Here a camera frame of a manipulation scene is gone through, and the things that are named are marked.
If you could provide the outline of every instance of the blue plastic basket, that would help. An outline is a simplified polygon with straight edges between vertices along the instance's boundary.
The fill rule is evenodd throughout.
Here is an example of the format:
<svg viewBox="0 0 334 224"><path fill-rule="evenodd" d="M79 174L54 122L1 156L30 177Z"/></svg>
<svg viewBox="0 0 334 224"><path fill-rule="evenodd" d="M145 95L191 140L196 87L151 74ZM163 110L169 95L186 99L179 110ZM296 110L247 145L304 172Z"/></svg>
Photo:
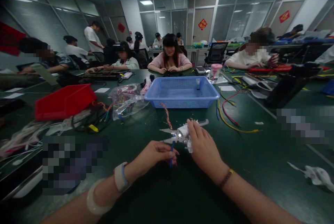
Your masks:
<svg viewBox="0 0 334 224"><path fill-rule="evenodd" d="M206 77L156 78L145 94L155 108L208 108L219 99L217 90Z"/></svg>

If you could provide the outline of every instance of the bracelet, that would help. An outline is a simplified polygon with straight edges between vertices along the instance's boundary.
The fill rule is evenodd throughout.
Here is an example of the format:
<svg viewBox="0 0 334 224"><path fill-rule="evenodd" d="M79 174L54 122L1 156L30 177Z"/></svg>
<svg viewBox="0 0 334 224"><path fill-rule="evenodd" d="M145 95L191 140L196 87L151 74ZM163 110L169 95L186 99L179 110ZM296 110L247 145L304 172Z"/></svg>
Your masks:
<svg viewBox="0 0 334 224"><path fill-rule="evenodd" d="M94 201L94 190L97 187L97 185L100 184L104 180L105 179L99 179L97 182L95 182L91 186L87 194L87 207L88 207L88 210L94 215L103 215L113 207L113 205L107 205L104 207L100 207Z"/></svg>
<svg viewBox="0 0 334 224"><path fill-rule="evenodd" d="M224 185L229 180L229 178L231 177L232 173L234 173L234 171L232 169L230 169L229 172L228 172L228 174L223 179L223 181L219 184L219 188L220 189L223 189Z"/></svg>

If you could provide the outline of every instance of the white wristband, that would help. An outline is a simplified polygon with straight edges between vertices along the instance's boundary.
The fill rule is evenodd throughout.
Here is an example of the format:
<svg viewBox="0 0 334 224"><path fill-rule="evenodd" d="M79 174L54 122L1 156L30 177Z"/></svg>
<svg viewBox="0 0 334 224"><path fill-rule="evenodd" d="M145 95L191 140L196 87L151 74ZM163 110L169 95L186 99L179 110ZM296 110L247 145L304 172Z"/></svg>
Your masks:
<svg viewBox="0 0 334 224"><path fill-rule="evenodd" d="M97 185L100 184L103 180L105 180L105 178L99 179L97 182L95 182L91 186L87 194L87 207L89 211L94 215L103 215L106 212L109 212L110 209L113 207L113 205L107 205L104 207L100 207L94 202L94 190L97 187Z"/></svg>

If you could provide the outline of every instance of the hand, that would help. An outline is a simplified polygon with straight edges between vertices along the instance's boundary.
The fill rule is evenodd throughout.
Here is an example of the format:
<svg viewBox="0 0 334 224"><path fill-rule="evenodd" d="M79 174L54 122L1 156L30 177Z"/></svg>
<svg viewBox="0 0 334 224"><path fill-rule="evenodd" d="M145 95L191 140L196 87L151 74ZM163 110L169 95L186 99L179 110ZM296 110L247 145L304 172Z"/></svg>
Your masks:
<svg viewBox="0 0 334 224"><path fill-rule="evenodd" d="M220 158L210 134L195 121L187 120L187 124L192 140L193 160L216 185L219 185L228 172L228 166Z"/></svg>
<svg viewBox="0 0 334 224"><path fill-rule="evenodd" d="M171 152L171 146L152 140L133 162L125 166L124 175L131 184L139 177L146 174L159 161L169 163L172 158L172 165L176 165L176 154L179 152L174 148Z"/></svg>
<svg viewBox="0 0 334 224"><path fill-rule="evenodd" d="M112 71L114 69L113 65L104 65L103 70L105 71Z"/></svg>
<svg viewBox="0 0 334 224"><path fill-rule="evenodd" d="M167 72L167 69L166 69L166 68L161 68L161 69L159 70L159 73L161 73L161 74L164 74L165 72Z"/></svg>
<svg viewBox="0 0 334 224"><path fill-rule="evenodd" d="M256 62L254 64L248 65L247 69L249 69L249 68L255 68L255 67L264 67L264 64L261 63L261 62Z"/></svg>
<svg viewBox="0 0 334 224"><path fill-rule="evenodd" d="M182 68L181 67L176 67L176 66L172 66L172 67L170 67L169 69L168 69L168 71L170 71L170 72L180 72L180 71L182 71Z"/></svg>
<svg viewBox="0 0 334 224"><path fill-rule="evenodd" d="M279 55L277 53L273 54L271 58L268 60L268 64L273 67L277 65L279 59Z"/></svg>
<svg viewBox="0 0 334 224"><path fill-rule="evenodd" d="M85 71L86 75L90 75L91 73L96 72L96 67L89 68Z"/></svg>

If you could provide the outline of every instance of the red plastic tray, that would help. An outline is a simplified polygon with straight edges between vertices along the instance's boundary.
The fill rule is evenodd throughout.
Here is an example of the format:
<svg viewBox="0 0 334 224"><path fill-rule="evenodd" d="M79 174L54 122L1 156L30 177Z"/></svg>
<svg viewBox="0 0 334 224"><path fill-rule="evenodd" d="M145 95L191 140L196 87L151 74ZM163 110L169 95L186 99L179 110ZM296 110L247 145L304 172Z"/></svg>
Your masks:
<svg viewBox="0 0 334 224"><path fill-rule="evenodd" d="M84 110L96 99L90 84L66 86L36 101L35 120L69 118Z"/></svg>

